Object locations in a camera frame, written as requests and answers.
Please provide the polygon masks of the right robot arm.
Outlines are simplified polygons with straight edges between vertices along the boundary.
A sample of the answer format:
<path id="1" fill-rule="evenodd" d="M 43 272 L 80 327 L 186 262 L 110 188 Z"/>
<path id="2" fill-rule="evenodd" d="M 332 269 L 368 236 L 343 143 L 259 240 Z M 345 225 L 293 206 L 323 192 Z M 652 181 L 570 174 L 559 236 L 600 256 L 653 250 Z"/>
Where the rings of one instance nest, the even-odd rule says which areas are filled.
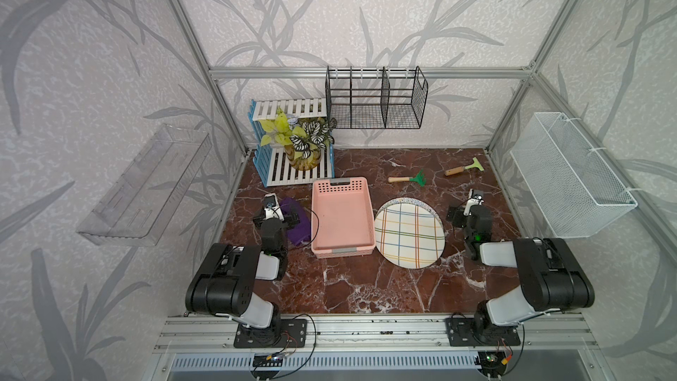
<path id="1" fill-rule="evenodd" d="M 472 261 L 518 270 L 518 287 L 478 305 L 474 314 L 477 333 L 513 328 L 550 312 L 594 304 L 592 282 L 565 240 L 530 237 L 494 242 L 490 210 L 470 202 L 450 207 L 447 221 L 463 230 L 465 250 Z"/>

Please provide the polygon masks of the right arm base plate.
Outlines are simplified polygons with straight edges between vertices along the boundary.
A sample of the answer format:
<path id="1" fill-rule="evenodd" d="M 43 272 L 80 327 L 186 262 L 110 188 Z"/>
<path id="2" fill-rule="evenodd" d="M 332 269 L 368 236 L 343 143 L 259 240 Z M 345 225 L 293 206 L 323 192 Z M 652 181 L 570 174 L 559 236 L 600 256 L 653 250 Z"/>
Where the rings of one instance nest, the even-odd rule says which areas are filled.
<path id="1" fill-rule="evenodd" d="M 521 340 L 516 326 L 477 325 L 470 317 L 444 319 L 445 331 L 451 347 L 519 346 Z"/>

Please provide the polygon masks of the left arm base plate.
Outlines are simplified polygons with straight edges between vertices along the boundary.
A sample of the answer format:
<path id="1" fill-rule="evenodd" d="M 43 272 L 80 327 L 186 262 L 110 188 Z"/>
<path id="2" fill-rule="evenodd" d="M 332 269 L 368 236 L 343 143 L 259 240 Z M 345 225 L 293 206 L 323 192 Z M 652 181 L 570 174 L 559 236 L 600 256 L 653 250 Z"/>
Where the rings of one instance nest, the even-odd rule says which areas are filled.
<path id="1" fill-rule="evenodd" d="M 274 349 L 305 347 L 308 319 L 280 319 L 264 329 L 239 325 L 234 339 L 236 349 Z"/>

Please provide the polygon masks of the colourful mosaic round plate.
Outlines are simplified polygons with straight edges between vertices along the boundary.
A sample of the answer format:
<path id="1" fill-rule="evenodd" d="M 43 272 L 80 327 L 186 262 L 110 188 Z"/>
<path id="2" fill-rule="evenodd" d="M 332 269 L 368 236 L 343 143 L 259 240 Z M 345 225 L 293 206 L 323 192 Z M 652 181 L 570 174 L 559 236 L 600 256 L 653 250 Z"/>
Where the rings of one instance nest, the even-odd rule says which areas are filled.
<path id="1" fill-rule="evenodd" d="M 415 206 L 419 206 L 423 209 L 426 209 L 429 213 L 436 213 L 437 212 L 437 211 L 435 211 L 435 209 L 433 207 L 431 207 L 427 203 L 425 203 L 425 202 L 423 202 L 419 199 L 407 198 L 407 197 L 391 199 L 391 200 L 387 201 L 385 204 L 383 204 L 381 206 L 381 208 L 384 209 L 384 208 L 387 208 L 388 206 L 396 205 L 396 204 L 410 204 L 410 205 L 415 205 Z"/>

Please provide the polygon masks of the purple cloth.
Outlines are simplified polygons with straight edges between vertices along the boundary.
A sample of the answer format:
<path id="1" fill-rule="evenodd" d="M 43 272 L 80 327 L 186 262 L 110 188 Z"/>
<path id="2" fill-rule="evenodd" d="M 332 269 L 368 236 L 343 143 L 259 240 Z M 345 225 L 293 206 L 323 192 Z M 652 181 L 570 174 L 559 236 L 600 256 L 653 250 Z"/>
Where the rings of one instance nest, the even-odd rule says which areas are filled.
<path id="1" fill-rule="evenodd" d="M 311 240 L 311 222 L 304 207 L 295 199 L 284 198 L 280 202 L 287 222 L 287 239 L 294 247 L 300 247 Z"/>

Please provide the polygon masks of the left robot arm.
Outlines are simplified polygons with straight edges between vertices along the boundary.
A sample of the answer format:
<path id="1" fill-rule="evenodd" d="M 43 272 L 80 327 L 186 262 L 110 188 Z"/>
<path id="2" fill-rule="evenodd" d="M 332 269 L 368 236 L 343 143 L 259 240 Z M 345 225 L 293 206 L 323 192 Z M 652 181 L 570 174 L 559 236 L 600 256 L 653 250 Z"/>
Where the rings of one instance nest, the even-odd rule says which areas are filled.
<path id="1" fill-rule="evenodd" d="M 233 246 L 215 243 L 207 252 L 185 295 L 187 312 L 229 318 L 246 329 L 278 334 L 277 305 L 254 293 L 257 280 L 281 280 L 287 271 L 287 229 L 298 217 L 285 217 L 275 194 L 263 199 L 254 218 L 261 243 Z"/>

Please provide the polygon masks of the striped white round plate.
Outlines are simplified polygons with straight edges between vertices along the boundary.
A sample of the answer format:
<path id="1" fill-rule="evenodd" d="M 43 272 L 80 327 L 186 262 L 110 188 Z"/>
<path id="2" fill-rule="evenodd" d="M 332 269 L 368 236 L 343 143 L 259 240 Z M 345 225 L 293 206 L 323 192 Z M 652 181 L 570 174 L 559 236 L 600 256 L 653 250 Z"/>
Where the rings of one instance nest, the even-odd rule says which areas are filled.
<path id="1" fill-rule="evenodd" d="M 380 208 L 374 221 L 376 248 L 405 269 L 432 266 L 444 253 L 444 224 L 437 213 L 410 204 Z"/>

